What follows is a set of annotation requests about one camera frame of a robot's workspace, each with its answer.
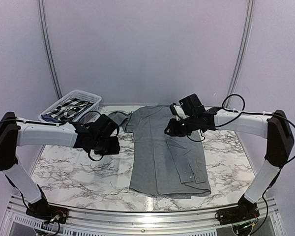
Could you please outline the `grey long sleeve shirt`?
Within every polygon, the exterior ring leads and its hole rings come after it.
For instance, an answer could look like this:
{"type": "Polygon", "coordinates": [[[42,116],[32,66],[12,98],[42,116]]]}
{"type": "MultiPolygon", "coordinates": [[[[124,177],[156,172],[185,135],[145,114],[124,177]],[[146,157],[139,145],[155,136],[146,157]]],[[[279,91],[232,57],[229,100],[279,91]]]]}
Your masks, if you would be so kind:
{"type": "Polygon", "coordinates": [[[173,118],[169,107],[144,106],[129,114],[112,112],[109,118],[134,136],[131,189],[174,198],[211,194],[203,145],[194,142],[199,134],[188,139],[164,133],[173,118]]]}

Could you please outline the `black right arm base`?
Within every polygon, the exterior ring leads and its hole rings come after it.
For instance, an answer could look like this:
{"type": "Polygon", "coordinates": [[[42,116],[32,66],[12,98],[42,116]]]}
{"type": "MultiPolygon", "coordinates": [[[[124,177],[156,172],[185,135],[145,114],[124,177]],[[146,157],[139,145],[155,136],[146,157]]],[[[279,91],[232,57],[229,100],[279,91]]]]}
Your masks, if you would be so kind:
{"type": "Polygon", "coordinates": [[[237,206],[219,209],[215,214],[220,225],[227,225],[256,219],[260,216],[256,203],[252,203],[244,195],[239,199],[237,206]]]}

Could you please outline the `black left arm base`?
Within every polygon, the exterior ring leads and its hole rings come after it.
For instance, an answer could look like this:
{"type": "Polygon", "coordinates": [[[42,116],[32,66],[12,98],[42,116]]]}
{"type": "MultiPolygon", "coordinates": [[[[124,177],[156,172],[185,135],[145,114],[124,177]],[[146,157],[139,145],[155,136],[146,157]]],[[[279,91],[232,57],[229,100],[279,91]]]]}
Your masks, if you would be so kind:
{"type": "Polygon", "coordinates": [[[50,205],[48,203],[29,204],[26,214],[35,218],[43,219],[48,223],[61,223],[67,221],[69,209],[60,206],[50,205]]]}

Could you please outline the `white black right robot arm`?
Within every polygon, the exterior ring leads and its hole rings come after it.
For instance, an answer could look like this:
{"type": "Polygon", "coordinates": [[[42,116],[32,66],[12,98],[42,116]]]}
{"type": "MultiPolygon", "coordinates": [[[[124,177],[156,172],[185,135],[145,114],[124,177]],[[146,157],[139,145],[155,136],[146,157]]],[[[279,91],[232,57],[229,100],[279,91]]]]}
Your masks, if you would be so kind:
{"type": "Polygon", "coordinates": [[[194,131],[206,132],[227,130],[261,137],[266,140],[264,163],[243,194],[243,201],[234,209],[234,216],[244,220],[253,212],[251,204],[256,203],[269,188],[291,159],[290,154],[295,144],[291,127],[282,110],[273,113],[226,110],[222,107],[210,109],[183,109],[184,117],[178,116],[172,107],[174,117],[170,119],[164,132],[172,137],[189,136],[194,131]]]}

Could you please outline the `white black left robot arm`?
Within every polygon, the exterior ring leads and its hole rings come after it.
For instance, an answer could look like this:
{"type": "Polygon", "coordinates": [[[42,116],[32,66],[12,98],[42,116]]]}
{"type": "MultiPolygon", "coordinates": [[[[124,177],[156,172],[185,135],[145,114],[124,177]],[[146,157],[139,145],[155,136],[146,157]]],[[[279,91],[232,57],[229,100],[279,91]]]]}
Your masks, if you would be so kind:
{"type": "Polygon", "coordinates": [[[16,157],[17,147],[30,145],[53,145],[81,148],[87,155],[92,152],[103,158],[120,152],[119,126],[107,115],[96,121],[80,122],[40,122],[18,118],[7,112],[0,121],[0,171],[10,180],[33,211],[42,219],[52,215],[52,207],[47,204],[44,193],[27,174],[16,157]]]}

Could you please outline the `white plastic laundry basket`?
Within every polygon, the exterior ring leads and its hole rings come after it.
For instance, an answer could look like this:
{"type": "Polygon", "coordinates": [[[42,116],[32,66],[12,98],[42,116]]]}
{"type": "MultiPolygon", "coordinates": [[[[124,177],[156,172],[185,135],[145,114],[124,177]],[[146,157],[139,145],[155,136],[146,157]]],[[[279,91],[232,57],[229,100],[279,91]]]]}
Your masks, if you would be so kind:
{"type": "Polygon", "coordinates": [[[87,123],[98,114],[102,97],[82,90],[74,90],[53,103],[39,116],[40,121],[87,123]]]}

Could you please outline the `black white plaid shirt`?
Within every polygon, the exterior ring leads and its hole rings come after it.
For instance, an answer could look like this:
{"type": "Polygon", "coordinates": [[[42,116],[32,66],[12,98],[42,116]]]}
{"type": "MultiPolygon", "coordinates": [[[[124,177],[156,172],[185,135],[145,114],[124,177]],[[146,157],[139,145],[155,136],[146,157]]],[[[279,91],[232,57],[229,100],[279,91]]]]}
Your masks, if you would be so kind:
{"type": "Polygon", "coordinates": [[[63,120],[63,122],[72,121],[75,117],[80,115],[83,111],[87,110],[92,105],[93,103],[90,101],[72,98],[62,105],[56,106],[53,110],[45,114],[55,114],[56,116],[59,116],[63,120]]]}

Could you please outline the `blue patterned folded shirt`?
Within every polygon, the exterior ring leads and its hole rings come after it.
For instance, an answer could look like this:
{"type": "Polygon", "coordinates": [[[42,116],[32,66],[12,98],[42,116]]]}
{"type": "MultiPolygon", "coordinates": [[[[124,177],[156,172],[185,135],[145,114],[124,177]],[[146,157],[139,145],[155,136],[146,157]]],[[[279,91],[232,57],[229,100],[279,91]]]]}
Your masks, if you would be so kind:
{"type": "Polygon", "coordinates": [[[46,122],[52,122],[52,123],[63,122],[63,120],[59,116],[56,116],[55,114],[52,114],[52,115],[41,114],[40,117],[42,118],[42,120],[46,122]]]}

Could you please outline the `aluminium corner post right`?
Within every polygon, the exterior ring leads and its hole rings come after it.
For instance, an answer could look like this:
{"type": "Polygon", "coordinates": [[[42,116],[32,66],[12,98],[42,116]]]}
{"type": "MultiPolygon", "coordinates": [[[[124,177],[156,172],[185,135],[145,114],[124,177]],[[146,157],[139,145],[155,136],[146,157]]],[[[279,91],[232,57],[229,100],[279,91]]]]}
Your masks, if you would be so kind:
{"type": "Polygon", "coordinates": [[[239,76],[240,76],[242,64],[244,61],[245,53],[248,47],[251,29],[253,25],[254,8],[255,8],[255,0],[248,0],[241,42],[240,42],[235,66],[233,69],[231,81],[227,91],[227,95],[231,95],[235,92],[236,85],[239,81],[239,76]]]}

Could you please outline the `aluminium corner post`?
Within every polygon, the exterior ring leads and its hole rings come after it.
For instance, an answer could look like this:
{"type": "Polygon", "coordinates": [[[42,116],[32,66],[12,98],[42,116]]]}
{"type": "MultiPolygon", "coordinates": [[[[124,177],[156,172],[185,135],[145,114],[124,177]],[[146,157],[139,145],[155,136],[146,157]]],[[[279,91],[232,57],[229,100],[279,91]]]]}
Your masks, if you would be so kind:
{"type": "Polygon", "coordinates": [[[235,92],[236,85],[239,81],[239,76],[240,76],[242,64],[244,61],[245,53],[248,47],[251,29],[253,25],[254,8],[255,8],[255,0],[248,0],[241,42],[240,42],[235,66],[233,69],[231,81],[227,91],[227,95],[231,95],[235,92]]]}
{"type": "Polygon", "coordinates": [[[52,48],[49,39],[48,26],[47,26],[47,18],[46,18],[46,10],[45,10],[45,2],[43,0],[37,0],[38,7],[38,16],[40,21],[40,28],[42,34],[42,40],[44,45],[44,50],[46,54],[48,68],[51,74],[52,84],[54,86],[54,90],[58,99],[62,97],[62,92],[60,88],[60,83],[53,59],[52,48]]]}

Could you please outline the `aluminium front rail frame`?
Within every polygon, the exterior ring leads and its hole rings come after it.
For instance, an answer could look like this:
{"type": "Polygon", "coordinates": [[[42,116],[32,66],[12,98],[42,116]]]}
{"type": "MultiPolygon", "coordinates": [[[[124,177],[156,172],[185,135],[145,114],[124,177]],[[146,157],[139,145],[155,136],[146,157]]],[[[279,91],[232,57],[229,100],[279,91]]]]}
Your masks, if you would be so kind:
{"type": "Polygon", "coordinates": [[[64,223],[45,224],[26,214],[22,198],[10,198],[0,236],[284,236],[276,202],[259,201],[258,217],[224,223],[220,211],[235,205],[165,212],[122,212],[66,207],[64,223]]]}

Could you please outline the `aluminium corner post left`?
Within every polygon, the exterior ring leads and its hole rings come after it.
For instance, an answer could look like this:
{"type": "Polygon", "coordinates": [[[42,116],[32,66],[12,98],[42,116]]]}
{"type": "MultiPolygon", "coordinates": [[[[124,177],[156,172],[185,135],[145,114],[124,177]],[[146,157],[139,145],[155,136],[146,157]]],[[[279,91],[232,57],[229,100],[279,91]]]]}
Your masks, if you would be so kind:
{"type": "Polygon", "coordinates": [[[62,92],[60,88],[60,83],[53,59],[52,48],[49,39],[48,26],[47,26],[47,18],[46,18],[46,10],[45,10],[45,2],[43,0],[37,0],[38,7],[38,16],[40,21],[40,28],[42,34],[42,40],[44,45],[44,50],[46,54],[48,68],[51,74],[52,84],[54,86],[54,90],[58,99],[62,97],[62,92]]]}

